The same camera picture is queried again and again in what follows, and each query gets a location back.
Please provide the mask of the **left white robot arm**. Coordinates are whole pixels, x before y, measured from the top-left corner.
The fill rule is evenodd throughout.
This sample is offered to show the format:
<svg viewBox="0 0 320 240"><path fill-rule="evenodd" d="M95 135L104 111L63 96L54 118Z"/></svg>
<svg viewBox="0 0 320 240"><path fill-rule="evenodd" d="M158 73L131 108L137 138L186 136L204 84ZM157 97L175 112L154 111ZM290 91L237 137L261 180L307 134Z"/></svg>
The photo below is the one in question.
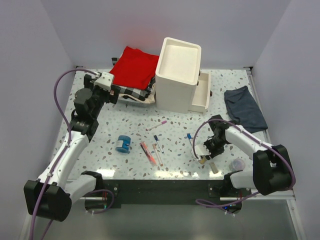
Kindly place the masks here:
<svg viewBox="0 0 320 240"><path fill-rule="evenodd" d="M98 116L104 104L116 104L120 88L114 85L114 75L88 71L84 87L74 96L74 110L63 143L48 167L37 178L28 180L23 191L28 213L54 221L64 221L72 205L81 197L104 192L103 177L94 171L84 171L80 177L67 180L77 159L89 145L99 126Z"/></svg>

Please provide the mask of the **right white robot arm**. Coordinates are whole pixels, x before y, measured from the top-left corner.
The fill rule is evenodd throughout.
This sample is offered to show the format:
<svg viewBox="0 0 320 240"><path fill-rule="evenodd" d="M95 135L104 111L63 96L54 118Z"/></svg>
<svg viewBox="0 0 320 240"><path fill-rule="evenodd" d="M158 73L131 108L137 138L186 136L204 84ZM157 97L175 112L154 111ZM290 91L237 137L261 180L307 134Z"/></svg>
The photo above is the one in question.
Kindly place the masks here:
<svg viewBox="0 0 320 240"><path fill-rule="evenodd" d="M266 196L286 191L295 183L294 173L287 149L283 145L272 145L255 137L234 121L226 121L220 115L208 120L213 136L195 147L195 153L210 160L232 144L252 160L252 170L232 170L225 174L220 194L235 196L241 189L256 189Z"/></svg>

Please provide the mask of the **small clear plastic cup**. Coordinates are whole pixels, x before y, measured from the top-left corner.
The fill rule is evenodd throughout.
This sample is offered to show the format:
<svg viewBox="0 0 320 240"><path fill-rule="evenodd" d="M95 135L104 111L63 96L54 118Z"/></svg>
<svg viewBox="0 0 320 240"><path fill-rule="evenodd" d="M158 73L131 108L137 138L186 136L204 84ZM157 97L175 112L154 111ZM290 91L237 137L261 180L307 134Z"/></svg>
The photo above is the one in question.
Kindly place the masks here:
<svg viewBox="0 0 320 240"><path fill-rule="evenodd" d="M229 164L229 169L232 172L243 171L245 167L246 167L246 163L241 158L236 158Z"/></svg>

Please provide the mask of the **yellow eraser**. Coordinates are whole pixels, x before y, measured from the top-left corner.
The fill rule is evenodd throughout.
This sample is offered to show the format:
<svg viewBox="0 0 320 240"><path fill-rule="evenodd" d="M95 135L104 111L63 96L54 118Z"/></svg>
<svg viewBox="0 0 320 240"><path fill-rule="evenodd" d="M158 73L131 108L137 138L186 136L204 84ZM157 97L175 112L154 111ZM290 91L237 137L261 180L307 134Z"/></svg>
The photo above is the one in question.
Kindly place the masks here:
<svg viewBox="0 0 320 240"><path fill-rule="evenodd" d="M205 162L207 161L207 159L205 157L201 157L198 162L203 165Z"/></svg>

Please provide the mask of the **beige cork eraser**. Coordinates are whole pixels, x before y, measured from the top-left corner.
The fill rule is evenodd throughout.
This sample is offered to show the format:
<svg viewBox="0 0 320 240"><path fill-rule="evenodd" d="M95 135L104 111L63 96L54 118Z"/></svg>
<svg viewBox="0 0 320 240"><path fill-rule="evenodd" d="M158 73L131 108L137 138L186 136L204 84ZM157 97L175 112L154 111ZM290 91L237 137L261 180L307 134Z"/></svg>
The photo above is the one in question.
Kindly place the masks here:
<svg viewBox="0 0 320 240"><path fill-rule="evenodd" d="M210 168L211 168L213 174L217 174L219 172L219 170L214 162L211 162L209 165L210 165Z"/></svg>

